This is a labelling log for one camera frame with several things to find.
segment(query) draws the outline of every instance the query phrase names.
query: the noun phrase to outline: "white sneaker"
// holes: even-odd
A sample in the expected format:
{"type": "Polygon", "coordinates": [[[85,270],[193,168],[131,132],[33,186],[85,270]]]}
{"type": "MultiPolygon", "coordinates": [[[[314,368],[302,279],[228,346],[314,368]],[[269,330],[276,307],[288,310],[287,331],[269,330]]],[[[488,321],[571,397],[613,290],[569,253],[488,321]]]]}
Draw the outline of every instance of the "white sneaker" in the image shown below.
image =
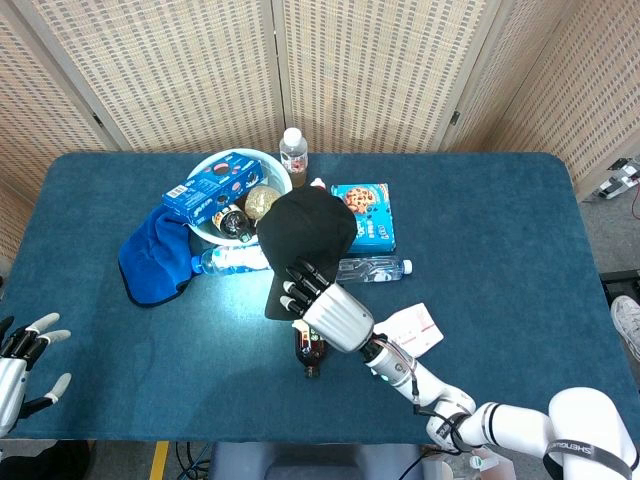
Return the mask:
{"type": "Polygon", "coordinates": [[[616,297],[611,303],[611,318],[629,350],[640,362],[640,305],[626,295],[616,297]]]}

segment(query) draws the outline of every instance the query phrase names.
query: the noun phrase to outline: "black strap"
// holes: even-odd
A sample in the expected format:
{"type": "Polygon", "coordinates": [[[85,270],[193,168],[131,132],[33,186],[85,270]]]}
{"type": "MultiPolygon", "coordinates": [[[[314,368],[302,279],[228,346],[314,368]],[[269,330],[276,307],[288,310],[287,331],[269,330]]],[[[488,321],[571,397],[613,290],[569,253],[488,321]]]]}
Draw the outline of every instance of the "black strap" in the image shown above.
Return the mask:
{"type": "MultiPolygon", "coordinates": [[[[574,455],[576,457],[586,458],[593,462],[604,465],[610,470],[620,474],[622,478],[631,480],[632,468],[629,467],[621,458],[607,450],[596,447],[589,443],[579,442],[577,440],[556,440],[551,442],[547,447],[547,451],[542,458],[544,468],[553,480],[562,480],[562,467],[551,458],[551,453],[562,453],[565,455],[574,455]]],[[[634,466],[638,465],[638,454],[636,452],[636,461],[634,466]]]]}

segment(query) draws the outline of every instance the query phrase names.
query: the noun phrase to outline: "small bottle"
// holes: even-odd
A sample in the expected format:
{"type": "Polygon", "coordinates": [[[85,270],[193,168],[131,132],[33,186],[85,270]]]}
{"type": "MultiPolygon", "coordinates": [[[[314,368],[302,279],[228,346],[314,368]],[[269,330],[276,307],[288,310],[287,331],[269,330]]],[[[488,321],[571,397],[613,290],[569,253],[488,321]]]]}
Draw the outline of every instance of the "small bottle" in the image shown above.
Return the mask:
{"type": "Polygon", "coordinates": [[[469,466],[474,470],[473,480],[516,480],[513,462],[486,447],[473,450],[469,466]]]}
{"type": "Polygon", "coordinates": [[[340,260],[336,282],[364,283],[400,280],[413,271],[411,260],[402,260],[395,255],[340,260]]]}
{"type": "Polygon", "coordinates": [[[299,128],[287,128],[280,140],[280,160],[289,172],[294,188],[301,187],[307,180],[307,141],[299,128]]]}
{"type": "Polygon", "coordinates": [[[228,238],[247,243],[253,237],[249,217],[233,203],[216,213],[211,220],[228,238]]]}
{"type": "Polygon", "coordinates": [[[191,258],[191,269],[207,275],[231,275],[269,268],[260,245],[210,248],[191,258]]]}
{"type": "Polygon", "coordinates": [[[327,350],[326,342],[306,323],[294,330],[296,357],[304,365],[304,376],[315,378],[320,375],[320,361],[327,350]]]}

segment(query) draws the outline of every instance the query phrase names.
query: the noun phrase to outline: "baseball cap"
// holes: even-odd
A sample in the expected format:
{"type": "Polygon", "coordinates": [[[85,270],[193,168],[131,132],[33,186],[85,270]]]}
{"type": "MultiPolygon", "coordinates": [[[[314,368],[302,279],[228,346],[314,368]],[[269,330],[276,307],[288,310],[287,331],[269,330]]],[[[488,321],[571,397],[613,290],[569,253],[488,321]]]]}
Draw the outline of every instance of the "baseball cap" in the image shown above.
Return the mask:
{"type": "Polygon", "coordinates": [[[274,276],[264,314],[272,320],[298,317],[280,304],[288,266],[302,258],[333,282],[340,259],[356,237],[353,212],[338,197],[318,187],[300,187],[274,202],[257,226],[258,241],[274,276]]]}

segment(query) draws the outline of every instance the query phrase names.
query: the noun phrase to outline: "paper card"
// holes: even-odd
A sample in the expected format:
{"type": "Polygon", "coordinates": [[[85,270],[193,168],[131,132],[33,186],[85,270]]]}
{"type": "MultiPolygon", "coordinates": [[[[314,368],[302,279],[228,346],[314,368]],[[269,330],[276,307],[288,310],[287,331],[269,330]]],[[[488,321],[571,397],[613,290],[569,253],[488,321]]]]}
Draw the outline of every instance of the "paper card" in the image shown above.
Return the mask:
{"type": "Polygon", "coordinates": [[[416,358],[444,338],[424,303],[394,313],[384,322],[376,323],[373,331],[384,333],[416,358]]]}

